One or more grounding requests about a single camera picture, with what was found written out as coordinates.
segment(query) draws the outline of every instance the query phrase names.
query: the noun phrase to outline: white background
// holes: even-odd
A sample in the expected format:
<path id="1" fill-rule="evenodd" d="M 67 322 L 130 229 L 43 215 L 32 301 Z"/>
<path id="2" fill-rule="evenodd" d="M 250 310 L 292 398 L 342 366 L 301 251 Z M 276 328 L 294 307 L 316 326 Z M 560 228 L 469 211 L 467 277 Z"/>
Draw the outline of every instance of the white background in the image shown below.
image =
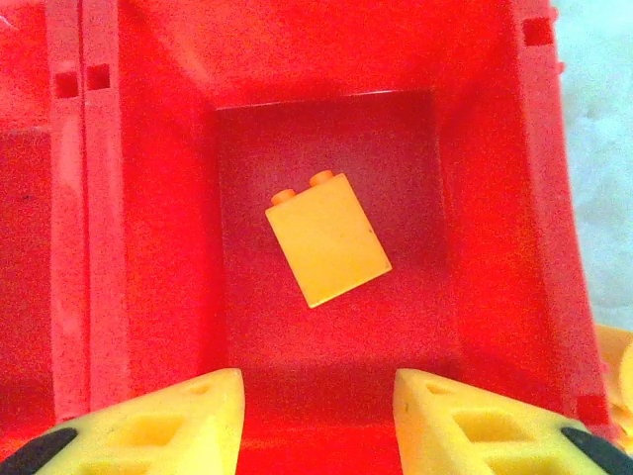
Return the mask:
<path id="1" fill-rule="evenodd" d="M 633 0 L 554 0 L 574 211 L 595 320 L 633 330 Z"/>

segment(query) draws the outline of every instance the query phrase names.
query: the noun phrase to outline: yellow plastic part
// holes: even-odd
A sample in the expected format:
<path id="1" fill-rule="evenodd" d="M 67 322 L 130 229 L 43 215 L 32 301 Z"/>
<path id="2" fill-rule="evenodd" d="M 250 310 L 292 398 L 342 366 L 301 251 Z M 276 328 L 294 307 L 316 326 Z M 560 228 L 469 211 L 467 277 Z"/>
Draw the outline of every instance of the yellow plastic part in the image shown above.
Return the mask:
<path id="1" fill-rule="evenodd" d="M 608 365 L 604 382 L 611 417 L 620 428 L 616 444 L 633 454 L 633 332 L 604 325 L 595 330 L 600 356 Z"/>
<path id="2" fill-rule="evenodd" d="M 308 305 L 316 307 L 392 269 L 345 174 L 315 175 L 284 190 L 266 217 Z"/>
<path id="3" fill-rule="evenodd" d="M 578 421 L 423 371 L 397 372 L 394 419 L 404 475 L 604 475 Z"/>
<path id="4" fill-rule="evenodd" d="M 68 421 L 78 436 L 38 475 L 234 474 L 244 420 L 238 369 L 223 369 Z"/>

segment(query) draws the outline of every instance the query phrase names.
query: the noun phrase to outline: black rubber tip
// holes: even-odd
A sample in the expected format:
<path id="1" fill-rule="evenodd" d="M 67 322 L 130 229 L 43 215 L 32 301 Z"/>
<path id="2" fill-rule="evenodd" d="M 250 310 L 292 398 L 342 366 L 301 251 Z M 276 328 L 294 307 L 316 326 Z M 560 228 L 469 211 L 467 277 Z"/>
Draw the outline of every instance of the black rubber tip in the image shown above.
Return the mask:
<path id="1" fill-rule="evenodd" d="M 77 434 L 77 429 L 65 427 L 34 438 L 0 463 L 0 475 L 34 475 Z"/>
<path id="2" fill-rule="evenodd" d="M 561 432 L 608 475 L 633 475 L 633 459 L 608 440 L 573 427 L 563 427 Z"/>

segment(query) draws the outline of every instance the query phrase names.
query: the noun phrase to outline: rectangular hole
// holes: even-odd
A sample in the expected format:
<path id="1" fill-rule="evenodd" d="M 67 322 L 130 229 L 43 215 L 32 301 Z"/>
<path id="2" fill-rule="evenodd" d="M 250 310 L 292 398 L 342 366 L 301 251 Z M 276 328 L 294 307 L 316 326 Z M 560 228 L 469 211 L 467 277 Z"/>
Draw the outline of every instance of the rectangular hole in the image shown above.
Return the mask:
<path id="1" fill-rule="evenodd" d="M 207 393 L 207 391 L 209 391 L 210 389 L 211 389 L 211 384 L 204 383 L 204 384 L 199 384 L 198 386 L 192 386 L 191 388 L 187 388 L 185 390 L 185 393 L 201 396 Z"/>
<path id="2" fill-rule="evenodd" d="M 527 47 L 542 47 L 554 42 L 549 18 L 531 18 L 523 22 L 523 37 Z"/>
<path id="3" fill-rule="evenodd" d="M 138 416 L 126 421 L 109 440 L 109 445 L 118 447 L 167 445 L 183 425 L 181 416 Z"/>
<path id="4" fill-rule="evenodd" d="M 436 383 L 426 383 L 426 389 L 428 389 L 431 394 L 455 394 L 450 389 Z"/>
<path id="5" fill-rule="evenodd" d="M 108 89 L 110 87 L 110 64 L 89 66 L 86 70 L 88 90 Z"/>
<path id="6" fill-rule="evenodd" d="M 79 475 L 144 475 L 148 469 L 139 462 L 90 462 L 82 465 Z"/>
<path id="7" fill-rule="evenodd" d="M 453 415 L 471 442 L 531 440 L 510 414 L 492 411 L 464 411 Z"/>
<path id="8" fill-rule="evenodd" d="M 68 99 L 79 95 L 77 73 L 74 71 L 60 72 L 55 75 L 55 97 Z"/>
<path id="9" fill-rule="evenodd" d="M 572 475 L 555 458 L 535 456 L 508 456 L 488 460 L 495 475 Z"/>

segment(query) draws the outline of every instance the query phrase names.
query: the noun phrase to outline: red plastic container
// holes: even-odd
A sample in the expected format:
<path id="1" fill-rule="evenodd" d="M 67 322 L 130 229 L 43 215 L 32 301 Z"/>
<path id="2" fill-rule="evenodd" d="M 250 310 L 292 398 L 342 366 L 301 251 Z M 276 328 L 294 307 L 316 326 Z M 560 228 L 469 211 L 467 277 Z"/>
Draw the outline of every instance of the red plastic container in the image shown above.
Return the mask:
<path id="1" fill-rule="evenodd" d="M 3 454 L 226 366 L 239 473 L 399 473 L 399 367 L 608 433 L 548 2 L 274 3 L 2 4 Z M 264 209 L 327 168 L 394 270 L 310 310 Z"/>

